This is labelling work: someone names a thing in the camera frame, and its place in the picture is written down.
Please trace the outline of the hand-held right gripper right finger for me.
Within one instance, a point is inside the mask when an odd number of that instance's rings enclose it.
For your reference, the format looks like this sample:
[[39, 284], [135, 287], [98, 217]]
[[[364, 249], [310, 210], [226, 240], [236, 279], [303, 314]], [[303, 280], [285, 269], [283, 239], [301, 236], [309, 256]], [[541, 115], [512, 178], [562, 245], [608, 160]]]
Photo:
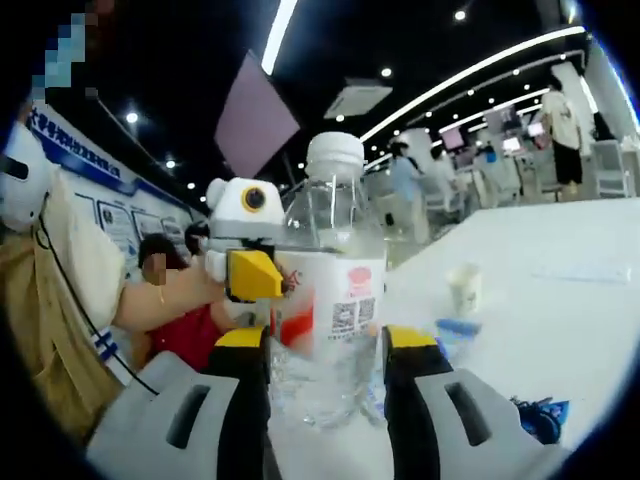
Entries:
[[397, 479], [549, 479], [570, 453], [521, 425], [517, 406], [466, 369], [434, 337], [382, 330], [384, 413]]

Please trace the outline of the person's left hand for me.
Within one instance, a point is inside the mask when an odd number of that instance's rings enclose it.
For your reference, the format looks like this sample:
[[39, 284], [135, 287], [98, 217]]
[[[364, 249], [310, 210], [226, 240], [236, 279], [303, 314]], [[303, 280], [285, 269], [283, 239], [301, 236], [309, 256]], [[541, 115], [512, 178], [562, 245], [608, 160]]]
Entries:
[[224, 287], [209, 276], [202, 266], [168, 269], [162, 287], [166, 304], [179, 312], [224, 300]]

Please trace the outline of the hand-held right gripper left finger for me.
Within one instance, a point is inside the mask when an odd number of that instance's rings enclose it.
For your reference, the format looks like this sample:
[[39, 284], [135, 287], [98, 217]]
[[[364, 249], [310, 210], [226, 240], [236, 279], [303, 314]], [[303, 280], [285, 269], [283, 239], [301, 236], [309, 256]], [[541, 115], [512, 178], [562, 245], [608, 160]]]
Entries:
[[171, 352], [151, 360], [109, 406], [87, 458], [106, 479], [262, 479], [268, 332], [240, 328], [199, 373]]

